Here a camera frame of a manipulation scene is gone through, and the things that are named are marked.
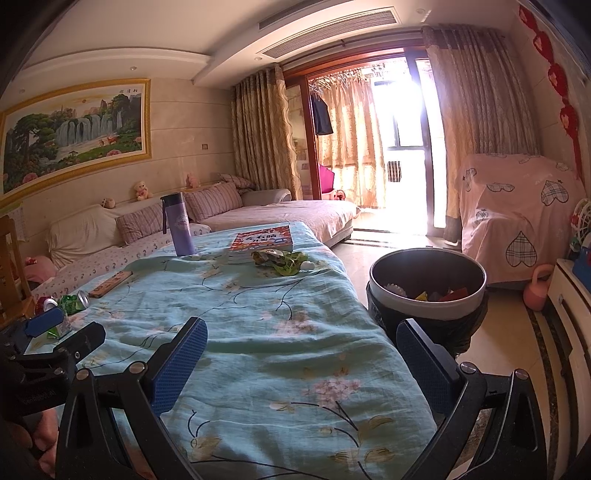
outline wall tile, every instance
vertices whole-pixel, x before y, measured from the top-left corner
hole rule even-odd
[[[230,107],[216,103],[151,103],[151,130],[195,127],[231,128]]]
[[[230,105],[230,90],[195,87],[190,80],[152,79],[152,102],[197,102]]]
[[[203,150],[202,144],[207,144],[208,149]],[[152,132],[154,159],[230,152],[233,152],[233,147],[232,130],[229,128],[179,128]]]

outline ceiling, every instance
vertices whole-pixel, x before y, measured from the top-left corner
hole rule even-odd
[[[316,0],[259,29],[260,21],[300,3],[80,0],[30,54],[0,100],[0,109],[48,90],[107,78],[176,77],[199,86],[228,88],[277,61],[263,50],[341,17],[389,8],[398,24],[331,37],[278,61],[361,33],[391,34],[423,24],[469,23],[508,30],[517,4],[516,0]]]

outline teddy bear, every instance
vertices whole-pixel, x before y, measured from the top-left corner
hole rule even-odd
[[[146,186],[146,184],[143,180],[136,183],[134,186],[134,189],[135,189],[135,194],[136,194],[138,200],[145,200],[145,199],[152,198],[152,194],[148,190],[148,187]]]
[[[103,199],[100,206],[108,209],[115,208],[115,201],[112,198],[107,197]]]
[[[187,173],[186,185],[188,189],[196,189],[199,187],[199,181],[193,173]]]

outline human hand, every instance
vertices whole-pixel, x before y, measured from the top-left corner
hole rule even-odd
[[[14,440],[22,447],[30,449],[35,446],[43,452],[39,458],[39,467],[52,478],[56,476],[56,448],[57,448],[57,413],[55,409],[46,410],[41,415],[41,420],[33,435],[30,435],[23,427],[14,423],[8,423],[8,428]]]

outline blue quilt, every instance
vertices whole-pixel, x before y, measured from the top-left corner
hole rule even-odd
[[[290,228],[316,265],[295,277],[225,263],[249,229],[195,237],[194,256],[170,245],[129,264],[131,277],[72,317],[75,329],[96,321],[107,332],[79,367],[99,375],[147,361],[200,317],[207,348],[162,420],[205,480],[400,478],[436,430],[427,402],[340,260],[305,224]]]

